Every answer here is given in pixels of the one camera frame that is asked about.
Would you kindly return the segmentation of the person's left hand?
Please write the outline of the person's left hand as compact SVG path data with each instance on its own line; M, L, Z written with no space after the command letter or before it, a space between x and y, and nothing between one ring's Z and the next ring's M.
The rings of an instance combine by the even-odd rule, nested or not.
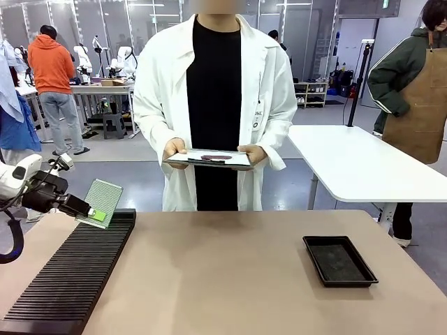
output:
M258 145L254 144L248 144L248 145L240 145L237 147L237 150L240 153L245 153L247 158L249 159L249 162L251 163L251 166L255 166L261 161L263 161L265 158L268 157L268 155L265 153L264 149Z

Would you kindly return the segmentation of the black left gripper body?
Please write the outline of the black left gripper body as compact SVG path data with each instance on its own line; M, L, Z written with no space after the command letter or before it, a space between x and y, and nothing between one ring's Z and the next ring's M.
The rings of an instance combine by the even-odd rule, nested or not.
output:
M67 189L66 179L39 170L30 179L29 189L24 192L21 205L27 209L46 213L54 207L58 197L65 195Z

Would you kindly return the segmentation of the person's right hand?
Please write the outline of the person's right hand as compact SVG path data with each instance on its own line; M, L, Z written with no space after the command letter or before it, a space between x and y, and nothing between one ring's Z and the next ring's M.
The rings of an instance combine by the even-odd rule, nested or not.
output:
M163 150L163 161L167 160L171 156L174 156L175 154L186 154L187 150L185 147L185 143L181 138L173 138L167 142L165 145L165 148ZM179 164L179 163L168 163L170 167L178 170L184 170L187 168L187 165L185 164Z

